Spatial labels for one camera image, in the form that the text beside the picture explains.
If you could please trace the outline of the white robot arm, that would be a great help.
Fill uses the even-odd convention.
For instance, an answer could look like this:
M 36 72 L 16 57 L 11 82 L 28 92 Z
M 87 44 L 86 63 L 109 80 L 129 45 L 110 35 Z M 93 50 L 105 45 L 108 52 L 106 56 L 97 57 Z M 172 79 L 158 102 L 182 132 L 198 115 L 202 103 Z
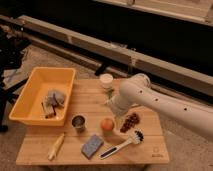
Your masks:
M 133 104 L 146 106 L 208 139 L 213 139 L 213 108 L 180 100 L 151 89 L 148 76 L 139 73 L 124 80 L 108 101 L 115 116 L 125 115 Z

